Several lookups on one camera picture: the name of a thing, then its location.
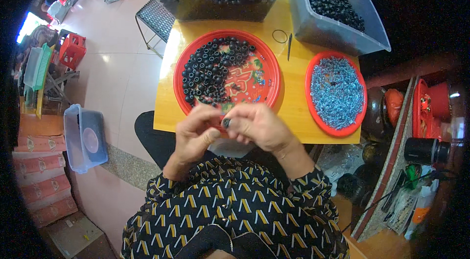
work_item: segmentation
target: wrist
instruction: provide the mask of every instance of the wrist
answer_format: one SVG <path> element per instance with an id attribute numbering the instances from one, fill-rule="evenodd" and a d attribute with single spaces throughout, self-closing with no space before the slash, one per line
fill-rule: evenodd
<path id="1" fill-rule="evenodd" d="M 292 153 L 297 152 L 298 150 L 304 150 L 302 143 L 298 140 L 297 137 L 292 136 L 292 138 L 286 142 L 279 150 L 273 151 L 273 155 L 278 159 L 285 159 Z"/>
<path id="2" fill-rule="evenodd" d="M 315 167 L 315 162 L 307 154 L 302 143 L 297 138 L 294 139 L 274 155 L 289 179 L 301 178 Z"/>
<path id="3" fill-rule="evenodd" d="M 185 162 L 173 153 L 163 168 L 163 176 L 169 180 L 182 181 L 186 179 L 190 169 L 191 163 Z"/>

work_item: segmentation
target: red plastic tray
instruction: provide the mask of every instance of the red plastic tray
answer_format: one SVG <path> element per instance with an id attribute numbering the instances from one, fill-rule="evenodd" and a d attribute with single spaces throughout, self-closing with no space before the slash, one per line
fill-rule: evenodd
<path id="1" fill-rule="evenodd" d="M 185 70 L 184 65 L 196 49 L 215 38 L 225 38 L 227 36 L 236 37 L 241 41 L 246 40 L 250 45 L 254 45 L 256 50 L 254 53 L 249 52 L 245 65 L 228 68 L 225 90 L 227 95 L 231 96 L 232 102 L 222 103 L 218 107 L 226 114 L 238 103 L 265 102 L 271 108 L 276 103 L 281 90 L 281 71 L 276 56 L 271 49 L 261 39 L 250 33 L 239 30 L 216 30 L 200 36 L 189 44 L 176 63 L 173 75 L 173 91 L 181 110 L 186 115 L 191 111 L 191 105 L 184 100 L 186 95 L 183 93 L 183 76 L 181 75 Z M 237 84 L 241 90 L 232 89 L 230 86 L 233 83 Z"/>
<path id="2" fill-rule="evenodd" d="M 428 92 L 428 85 L 423 79 L 418 81 L 413 94 L 413 137 L 433 138 L 439 135 L 433 127 L 432 106 L 431 111 L 421 111 L 421 98 Z"/>
<path id="3" fill-rule="evenodd" d="M 354 70 L 356 70 L 359 83 L 364 87 L 364 103 L 362 105 L 362 112 L 358 113 L 358 115 L 356 116 L 355 123 L 342 129 L 335 129 L 335 128 L 329 127 L 328 125 L 326 125 L 326 123 L 324 123 L 323 120 L 321 120 L 321 117 L 317 114 L 315 105 L 312 102 L 312 97 L 310 96 L 310 84 L 312 82 L 312 73 L 314 72 L 315 65 L 320 64 L 321 59 L 330 58 L 332 56 L 336 58 L 346 58 L 349 64 L 354 68 Z M 326 133 L 332 136 L 345 137 L 345 136 L 350 135 L 351 133 L 354 133 L 361 126 L 361 123 L 364 120 L 364 116 L 366 115 L 367 91 L 366 91 L 366 83 L 364 82 L 364 78 L 362 77 L 362 74 L 357 68 L 356 64 L 352 62 L 352 60 L 348 56 L 340 52 L 323 51 L 323 52 L 318 53 L 314 58 L 312 58 L 312 60 L 310 61 L 308 65 L 307 72 L 305 73 L 305 97 L 307 98 L 308 109 L 310 111 L 310 114 L 314 118 L 315 122 L 323 131 L 325 131 Z"/>

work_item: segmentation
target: plastic storage box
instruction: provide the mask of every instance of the plastic storage box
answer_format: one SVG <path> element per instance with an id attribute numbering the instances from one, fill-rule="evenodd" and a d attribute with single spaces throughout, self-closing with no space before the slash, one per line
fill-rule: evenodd
<path id="1" fill-rule="evenodd" d="M 310 7 L 309 0 L 289 0 L 295 38 L 352 56 L 380 50 L 390 52 L 390 42 L 372 1 L 348 1 L 364 19 L 365 33 L 315 13 Z"/>
<path id="2" fill-rule="evenodd" d="M 79 174 L 108 161 L 103 114 L 71 105 L 63 114 L 65 144 L 70 167 Z"/>
<path id="3" fill-rule="evenodd" d="M 157 0 L 179 21 L 241 20 L 261 22 L 276 0 L 243 1 L 237 4 L 213 0 Z"/>
<path id="4" fill-rule="evenodd" d="M 47 67 L 51 59 L 52 50 L 44 43 L 41 48 L 31 48 L 26 70 L 24 71 L 23 83 L 30 86 L 33 91 L 44 87 Z"/>

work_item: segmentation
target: green plastic basket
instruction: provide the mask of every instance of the green plastic basket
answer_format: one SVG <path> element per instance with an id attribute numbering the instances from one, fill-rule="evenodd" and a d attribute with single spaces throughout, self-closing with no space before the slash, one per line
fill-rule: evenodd
<path id="1" fill-rule="evenodd" d="M 41 55 L 38 59 L 36 71 L 34 72 L 33 91 L 41 90 L 44 87 L 44 80 L 46 79 L 46 72 L 49 67 L 51 55 L 52 50 L 47 46 L 47 43 L 44 43 L 44 45 L 42 45 Z"/>

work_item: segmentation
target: orange bag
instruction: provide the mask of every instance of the orange bag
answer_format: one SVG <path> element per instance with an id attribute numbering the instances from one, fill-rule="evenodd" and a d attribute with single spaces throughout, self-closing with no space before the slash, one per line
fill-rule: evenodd
<path id="1" fill-rule="evenodd" d="M 396 89 L 389 89 L 385 92 L 385 105 L 387 106 L 387 114 L 393 127 L 397 126 L 403 99 L 403 94 Z"/>

